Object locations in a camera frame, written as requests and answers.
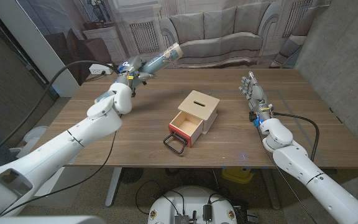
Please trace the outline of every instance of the white robotic arm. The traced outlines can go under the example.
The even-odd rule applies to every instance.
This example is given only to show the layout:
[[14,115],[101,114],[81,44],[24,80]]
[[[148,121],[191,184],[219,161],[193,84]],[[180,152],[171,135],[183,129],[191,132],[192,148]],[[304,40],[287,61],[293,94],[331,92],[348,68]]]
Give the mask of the white robotic arm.
[[[117,80],[87,111],[87,118],[54,137],[30,154],[0,167],[0,214],[32,199],[38,189],[59,168],[92,142],[117,131],[119,114],[132,109],[135,87],[183,55],[174,44],[146,63],[139,56],[120,65]],[[21,206],[7,216],[17,215]]]
[[[110,90],[116,94],[93,105],[83,121],[23,158],[0,167],[0,214],[32,199],[42,184],[85,146],[121,127],[118,113],[131,111],[132,90],[122,83],[112,84]],[[7,215],[17,215],[22,208]]]
[[239,89],[256,115],[255,126],[267,135],[262,143],[273,153],[276,165],[305,185],[338,223],[358,224],[358,200],[309,159],[306,149],[293,140],[291,131],[272,117],[272,105],[267,104],[252,72],[249,77],[242,78],[243,86]]

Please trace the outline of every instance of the drawer handle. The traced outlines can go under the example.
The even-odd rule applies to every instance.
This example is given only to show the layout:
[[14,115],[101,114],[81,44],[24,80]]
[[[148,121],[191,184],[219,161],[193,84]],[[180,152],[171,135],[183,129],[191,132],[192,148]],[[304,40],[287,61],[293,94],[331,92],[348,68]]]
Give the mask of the drawer handle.
[[[177,140],[183,142],[183,147],[182,147],[182,149],[181,149],[180,152],[179,152],[179,151],[176,151],[174,148],[172,148],[172,146],[170,146],[170,145],[168,145],[168,143],[166,143],[166,141],[167,141],[170,137],[175,137]],[[187,145],[187,140],[184,139],[184,138],[182,138],[182,137],[181,137],[180,135],[178,135],[177,133],[174,133],[173,131],[172,131],[172,133],[171,133],[170,135],[168,135],[168,137],[166,137],[166,138],[164,139],[163,142],[164,142],[164,145],[166,145],[168,148],[170,148],[172,151],[174,151],[176,154],[179,154],[179,155],[183,153],[183,151],[185,150],[185,147],[186,147],[186,145]]]

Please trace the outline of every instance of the small wooden box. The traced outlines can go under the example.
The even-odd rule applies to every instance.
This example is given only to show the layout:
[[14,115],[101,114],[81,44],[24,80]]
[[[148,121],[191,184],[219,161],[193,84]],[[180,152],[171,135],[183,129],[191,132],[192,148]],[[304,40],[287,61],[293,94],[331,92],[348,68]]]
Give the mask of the small wooden box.
[[180,112],[168,125],[171,132],[186,139],[191,147],[201,133],[206,134],[217,117],[219,99],[193,90],[179,105]]

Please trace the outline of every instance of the power strip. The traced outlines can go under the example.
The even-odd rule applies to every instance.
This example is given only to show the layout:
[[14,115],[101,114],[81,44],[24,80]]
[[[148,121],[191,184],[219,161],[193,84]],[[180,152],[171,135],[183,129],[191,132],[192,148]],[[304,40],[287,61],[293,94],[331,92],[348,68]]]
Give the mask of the power strip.
[[105,71],[106,74],[108,75],[112,74],[111,68],[99,64],[92,64],[89,68],[89,71],[91,72],[92,75],[100,75],[102,74],[103,71]]

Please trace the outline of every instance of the drawer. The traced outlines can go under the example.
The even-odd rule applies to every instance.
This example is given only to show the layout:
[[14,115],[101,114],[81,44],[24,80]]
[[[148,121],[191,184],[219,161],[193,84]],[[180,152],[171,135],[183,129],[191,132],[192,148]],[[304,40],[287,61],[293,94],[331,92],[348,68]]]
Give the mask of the drawer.
[[168,129],[186,139],[187,146],[192,147],[203,131],[203,123],[201,118],[181,111],[168,125]]
[[104,44],[106,44],[106,47],[109,51],[111,50],[118,50],[117,44],[114,41],[104,41]]
[[109,54],[110,54],[111,59],[113,61],[115,61],[115,60],[120,60],[120,61],[124,60],[118,50],[109,50]]

